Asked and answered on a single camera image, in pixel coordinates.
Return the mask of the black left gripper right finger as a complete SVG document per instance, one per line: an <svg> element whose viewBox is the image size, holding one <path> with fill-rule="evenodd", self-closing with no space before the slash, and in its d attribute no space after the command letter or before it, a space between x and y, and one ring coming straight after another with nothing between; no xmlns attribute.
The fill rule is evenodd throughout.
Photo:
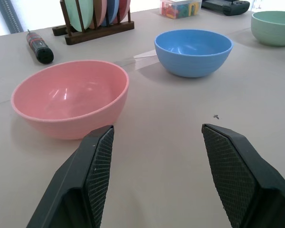
<svg viewBox="0 0 285 228"><path fill-rule="evenodd" d="M285 179L248 139L202 126L211 174L233 228L285 228Z"/></svg>

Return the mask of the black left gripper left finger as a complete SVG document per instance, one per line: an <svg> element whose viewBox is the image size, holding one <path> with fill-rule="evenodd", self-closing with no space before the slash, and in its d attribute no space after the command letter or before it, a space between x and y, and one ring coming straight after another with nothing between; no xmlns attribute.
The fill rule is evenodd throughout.
<svg viewBox="0 0 285 228"><path fill-rule="evenodd" d="M98 228L101 226L114 141L114 127L86 135L55 172L29 228Z"/></svg>

